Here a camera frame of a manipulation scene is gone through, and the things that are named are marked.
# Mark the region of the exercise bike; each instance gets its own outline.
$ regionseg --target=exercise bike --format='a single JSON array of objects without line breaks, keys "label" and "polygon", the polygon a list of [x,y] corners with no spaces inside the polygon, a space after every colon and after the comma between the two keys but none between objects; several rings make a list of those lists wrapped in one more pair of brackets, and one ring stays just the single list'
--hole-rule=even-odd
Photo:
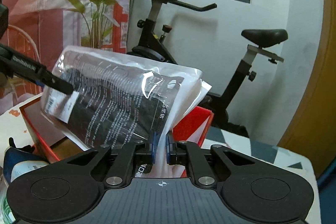
[{"label": "exercise bike", "polygon": [[[146,20],[139,20],[137,23],[137,26],[139,28],[142,28],[139,43],[132,49],[132,51],[128,52],[127,54],[140,56],[160,62],[177,64],[175,59],[163,45],[166,34],[172,30],[172,27],[169,25],[163,25],[163,34],[160,37],[154,33],[156,20],[162,4],[172,3],[198,12],[212,10],[216,8],[217,5],[214,3],[205,7],[196,7],[190,4],[183,3],[180,0],[151,1],[152,8],[148,15],[148,18]],[[277,64],[278,61],[284,61],[284,59],[277,54],[266,51],[264,48],[272,47],[287,40],[288,34],[287,31],[284,29],[249,29],[243,30],[241,32],[241,35],[249,41],[253,42],[255,45],[257,45],[257,47],[253,45],[248,45],[246,54],[240,61],[224,93],[222,95],[218,95],[209,92],[204,100],[202,100],[202,102],[199,104],[199,106],[210,109],[214,113],[212,126],[248,137],[247,130],[244,126],[236,125],[228,121],[228,113],[226,109],[238,92],[245,77],[248,77],[250,81],[253,81],[255,79],[257,73],[255,71],[250,71],[250,69],[252,67],[252,62],[257,54],[268,57],[269,62],[272,64]]]}]

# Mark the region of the black saddle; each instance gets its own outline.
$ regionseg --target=black saddle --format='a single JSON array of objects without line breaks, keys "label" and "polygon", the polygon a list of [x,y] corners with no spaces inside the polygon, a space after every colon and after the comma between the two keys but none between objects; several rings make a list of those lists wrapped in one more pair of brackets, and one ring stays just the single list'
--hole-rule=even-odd
[{"label": "black saddle", "polygon": [[288,39],[284,29],[243,30],[241,35],[262,48],[272,47]]}]

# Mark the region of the transparent packaging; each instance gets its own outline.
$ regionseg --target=transparent packaging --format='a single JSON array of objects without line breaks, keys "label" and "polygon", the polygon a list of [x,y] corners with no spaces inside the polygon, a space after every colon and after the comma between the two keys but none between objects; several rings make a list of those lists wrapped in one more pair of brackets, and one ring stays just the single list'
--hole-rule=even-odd
[{"label": "transparent packaging", "polygon": [[45,87],[42,111],[87,148],[160,137],[210,89],[197,69],[76,46],[63,50],[52,72],[75,91]]}]

